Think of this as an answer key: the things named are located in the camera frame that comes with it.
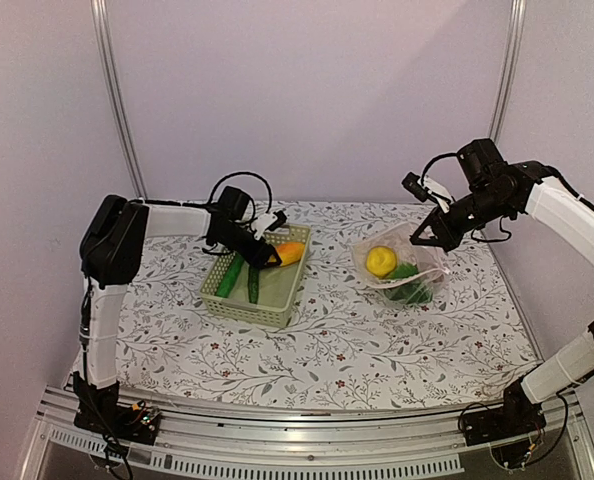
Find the aluminium frame post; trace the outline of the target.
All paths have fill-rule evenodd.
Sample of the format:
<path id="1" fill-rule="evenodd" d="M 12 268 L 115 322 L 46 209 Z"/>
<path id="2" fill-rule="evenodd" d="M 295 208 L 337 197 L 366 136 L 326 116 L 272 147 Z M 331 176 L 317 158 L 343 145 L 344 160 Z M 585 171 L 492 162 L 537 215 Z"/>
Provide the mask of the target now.
<path id="1" fill-rule="evenodd" d="M 92 0 L 90 4 L 102 74 L 106 84 L 111 112 L 128 175 L 135 195 L 140 198 L 147 198 L 148 192 L 146 182 L 139 163 L 122 94 L 119 72 L 113 49 L 108 5 L 104 0 Z"/>
<path id="2" fill-rule="evenodd" d="M 526 15 L 526 0 L 513 0 L 508 24 L 508 35 L 502 62 L 501 77 L 489 126 L 489 137 L 498 142 L 511 99 L 513 82 L 519 62 Z"/>

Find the left aluminium frame post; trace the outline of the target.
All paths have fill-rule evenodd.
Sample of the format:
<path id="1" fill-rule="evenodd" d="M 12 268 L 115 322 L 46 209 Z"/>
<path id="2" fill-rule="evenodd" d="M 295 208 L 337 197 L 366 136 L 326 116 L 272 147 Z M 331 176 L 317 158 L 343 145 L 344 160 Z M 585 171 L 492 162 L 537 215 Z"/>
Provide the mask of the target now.
<path id="1" fill-rule="evenodd" d="M 102 74 L 106 84 L 111 112 L 128 175 L 135 195 L 140 198 L 147 198 L 148 192 L 146 182 L 139 163 L 122 94 L 119 72 L 113 49 L 108 5 L 104 0 L 92 0 L 90 4 Z"/>

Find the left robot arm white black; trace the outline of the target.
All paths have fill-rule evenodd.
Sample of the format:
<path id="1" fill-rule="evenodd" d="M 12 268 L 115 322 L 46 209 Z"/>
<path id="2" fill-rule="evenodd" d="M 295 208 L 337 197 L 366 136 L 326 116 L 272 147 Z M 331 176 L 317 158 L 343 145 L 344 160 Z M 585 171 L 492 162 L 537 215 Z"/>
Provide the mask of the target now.
<path id="1" fill-rule="evenodd" d="M 78 373 L 88 385 L 106 389 L 117 383 L 120 311 L 147 239 L 192 236 L 238 253 L 258 269 L 281 264 L 264 234 L 283 226 L 285 213 L 268 210 L 245 220 L 244 198 L 241 190 L 228 187 L 218 201 L 204 204 L 115 194 L 103 199 L 79 248 L 86 288 L 80 342 L 86 358 Z"/>

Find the clear zip top bag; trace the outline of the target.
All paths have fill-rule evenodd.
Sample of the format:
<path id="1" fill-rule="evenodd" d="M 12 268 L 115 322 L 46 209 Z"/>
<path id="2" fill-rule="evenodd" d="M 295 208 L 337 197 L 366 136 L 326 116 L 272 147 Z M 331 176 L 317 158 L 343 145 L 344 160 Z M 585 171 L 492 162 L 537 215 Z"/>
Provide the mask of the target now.
<path id="1" fill-rule="evenodd" d="M 430 304 L 450 269 L 438 247 L 415 246 L 413 226 L 400 222 L 350 248 L 359 280 L 386 300 L 405 306 Z"/>

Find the floral tablecloth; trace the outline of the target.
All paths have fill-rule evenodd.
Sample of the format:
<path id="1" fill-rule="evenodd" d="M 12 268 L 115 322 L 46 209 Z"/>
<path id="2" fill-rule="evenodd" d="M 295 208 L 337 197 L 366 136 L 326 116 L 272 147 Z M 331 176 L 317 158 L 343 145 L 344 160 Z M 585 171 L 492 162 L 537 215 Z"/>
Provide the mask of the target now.
<path id="1" fill-rule="evenodd" d="M 236 321 L 210 302 L 212 260 L 198 238 L 207 215 L 159 205 L 145 259 L 110 303 L 104 346 L 76 369 L 101 386 L 290 409 L 414 409 L 495 401 L 540 362 L 491 252 L 468 243 L 449 259 L 446 286 L 427 304 L 387 301 L 360 283 L 350 245 L 420 206 L 291 203 L 311 233 L 297 268 L 287 326 L 255 309 Z"/>

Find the aluminium front rail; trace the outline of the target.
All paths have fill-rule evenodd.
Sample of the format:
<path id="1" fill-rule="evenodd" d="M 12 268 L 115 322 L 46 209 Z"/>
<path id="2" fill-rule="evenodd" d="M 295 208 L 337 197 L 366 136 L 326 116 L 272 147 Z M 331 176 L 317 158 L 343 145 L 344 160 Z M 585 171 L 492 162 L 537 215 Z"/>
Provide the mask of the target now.
<path id="1" fill-rule="evenodd" d="M 122 389 L 161 411 L 153 445 L 131 444 L 137 479 L 594 479 L 594 443 L 574 394 L 543 406 L 525 467 L 501 466 L 520 437 L 469 445 L 459 406 L 400 411 L 286 410 Z"/>

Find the beige perforated plastic basket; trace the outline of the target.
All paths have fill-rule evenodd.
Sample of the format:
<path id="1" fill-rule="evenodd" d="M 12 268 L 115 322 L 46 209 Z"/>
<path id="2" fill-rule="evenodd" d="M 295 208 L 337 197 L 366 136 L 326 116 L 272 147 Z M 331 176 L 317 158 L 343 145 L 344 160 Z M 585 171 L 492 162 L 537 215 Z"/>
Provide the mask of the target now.
<path id="1" fill-rule="evenodd" d="M 306 225 L 289 224 L 276 232 L 267 233 L 266 239 L 273 246 L 286 242 L 303 243 L 305 253 L 297 263 L 260 272 L 257 303 L 248 301 L 247 263 L 243 264 L 229 296 L 222 298 L 216 295 L 235 254 L 218 257 L 208 270 L 200 288 L 200 296 L 209 313 L 269 327 L 285 328 L 289 325 L 297 291 L 302 283 L 311 228 Z"/>

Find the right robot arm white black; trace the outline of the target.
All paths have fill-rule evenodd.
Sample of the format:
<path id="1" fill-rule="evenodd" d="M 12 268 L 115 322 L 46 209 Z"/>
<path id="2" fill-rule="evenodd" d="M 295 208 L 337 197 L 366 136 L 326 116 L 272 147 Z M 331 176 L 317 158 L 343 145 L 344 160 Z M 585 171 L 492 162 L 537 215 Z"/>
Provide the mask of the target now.
<path id="1" fill-rule="evenodd" d="M 572 304 L 574 290 L 584 286 L 594 269 L 594 204 L 577 192 L 560 171 L 587 168 L 594 180 L 594 153 L 571 143 L 540 144 L 534 137 L 496 144 L 475 139 L 452 153 L 466 178 L 469 192 L 454 199 L 428 173 L 408 173 L 403 187 L 418 200 L 435 206 L 410 237 L 412 244 L 457 249 L 465 238 L 485 243 L 478 231 L 493 221 L 526 216 L 538 227 L 522 237 L 514 252 L 544 268 L 538 292 L 550 294 L 564 306 Z M 586 382 L 594 378 L 594 320 L 568 344 L 504 391 L 504 406 L 494 415 L 494 427 L 514 436 L 529 424 L 533 409 L 560 391 L 573 388 L 585 413 L 594 420 L 594 391 Z"/>

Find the bok choy toy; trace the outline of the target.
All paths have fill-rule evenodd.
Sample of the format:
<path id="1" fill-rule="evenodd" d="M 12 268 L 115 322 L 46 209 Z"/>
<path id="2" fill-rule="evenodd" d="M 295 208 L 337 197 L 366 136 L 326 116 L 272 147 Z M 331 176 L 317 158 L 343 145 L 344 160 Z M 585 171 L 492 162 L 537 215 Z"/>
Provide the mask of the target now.
<path id="1" fill-rule="evenodd" d="M 419 273 L 415 264 L 401 263 L 388 276 L 389 280 L 408 279 Z M 421 280 L 412 280 L 384 290 L 384 296 L 391 301 L 405 305 L 430 303 L 433 299 L 432 291 Z"/>

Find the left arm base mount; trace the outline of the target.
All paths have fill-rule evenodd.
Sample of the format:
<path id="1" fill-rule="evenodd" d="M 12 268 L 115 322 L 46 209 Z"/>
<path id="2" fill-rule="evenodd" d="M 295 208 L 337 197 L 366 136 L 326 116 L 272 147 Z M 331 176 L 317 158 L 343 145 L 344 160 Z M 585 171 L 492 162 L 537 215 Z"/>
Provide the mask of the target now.
<path id="1" fill-rule="evenodd" d="M 114 397 L 80 399 L 74 425 L 106 435 L 110 439 L 154 445 L 161 422 L 161 411 L 139 401 L 132 406 L 117 403 Z"/>

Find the green cucumber toy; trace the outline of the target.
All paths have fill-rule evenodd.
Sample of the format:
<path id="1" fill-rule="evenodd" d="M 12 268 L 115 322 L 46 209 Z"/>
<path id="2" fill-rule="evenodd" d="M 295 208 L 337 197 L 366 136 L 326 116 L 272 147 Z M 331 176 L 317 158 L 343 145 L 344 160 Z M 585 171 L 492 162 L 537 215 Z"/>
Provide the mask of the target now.
<path id="1" fill-rule="evenodd" d="M 224 273 L 224 276 L 215 292 L 215 295 L 220 298 L 228 298 L 232 292 L 240 272 L 244 264 L 244 259 L 240 255 L 236 255 L 228 269 Z"/>

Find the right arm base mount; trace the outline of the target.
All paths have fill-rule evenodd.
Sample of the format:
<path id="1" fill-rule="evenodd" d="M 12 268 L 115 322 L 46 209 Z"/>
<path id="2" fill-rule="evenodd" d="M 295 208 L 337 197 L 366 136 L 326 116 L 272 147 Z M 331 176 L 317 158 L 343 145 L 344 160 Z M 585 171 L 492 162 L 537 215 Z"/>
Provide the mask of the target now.
<path id="1" fill-rule="evenodd" d="M 528 466 L 543 443 L 545 427 L 540 406 L 515 400 L 497 407 L 472 403 L 462 410 L 457 421 L 466 445 L 488 445 L 492 460 L 504 470 Z"/>

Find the yellow lemon toy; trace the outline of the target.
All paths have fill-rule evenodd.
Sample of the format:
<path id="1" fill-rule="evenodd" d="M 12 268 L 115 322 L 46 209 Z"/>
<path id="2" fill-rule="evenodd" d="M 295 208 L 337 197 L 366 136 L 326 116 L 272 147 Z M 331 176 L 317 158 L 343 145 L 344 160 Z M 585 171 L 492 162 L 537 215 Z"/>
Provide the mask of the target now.
<path id="1" fill-rule="evenodd" d="M 366 256 L 366 270 L 377 278 L 384 278 L 398 266 L 396 253 L 386 246 L 375 246 Z"/>

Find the right aluminium frame post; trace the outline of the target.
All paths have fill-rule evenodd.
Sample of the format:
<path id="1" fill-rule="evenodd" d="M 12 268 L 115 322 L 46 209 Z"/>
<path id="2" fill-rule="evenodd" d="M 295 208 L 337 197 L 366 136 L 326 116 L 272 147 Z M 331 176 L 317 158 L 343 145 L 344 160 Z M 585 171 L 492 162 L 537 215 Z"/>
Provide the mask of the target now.
<path id="1" fill-rule="evenodd" d="M 508 35 L 502 62 L 501 77 L 489 126 L 489 137 L 498 142 L 511 99 L 513 82 L 519 62 L 526 15 L 526 0 L 513 0 L 508 24 Z"/>

